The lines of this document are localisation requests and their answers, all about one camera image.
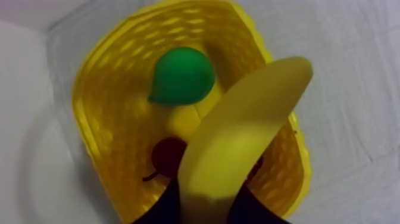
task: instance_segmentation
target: yellow basket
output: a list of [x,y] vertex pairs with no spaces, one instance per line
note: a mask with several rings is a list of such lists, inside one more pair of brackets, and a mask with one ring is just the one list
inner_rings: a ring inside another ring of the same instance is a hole
[[[177,46],[201,48],[217,83],[202,102],[165,109],[146,98],[156,60]],[[224,91],[271,60],[252,20],[228,1],[160,2],[131,15],[98,42],[77,74],[72,104],[87,151],[123,223],[146,213],[169,183],[162,176],[142,181],[154,171],[155,143],[171,135],[190,140]],[[286,218],[305,197],[310,179],[310,158],[292,114],[248,187]]]

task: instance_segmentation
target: yellow banana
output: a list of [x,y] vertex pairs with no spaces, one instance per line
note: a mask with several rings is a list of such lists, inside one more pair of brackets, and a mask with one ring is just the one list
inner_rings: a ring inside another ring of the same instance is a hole
[[244,77],[222,97],[180,165],[182,223],[226,222],[247,174],[287,122],[311,76],[308,60],[287,58]]

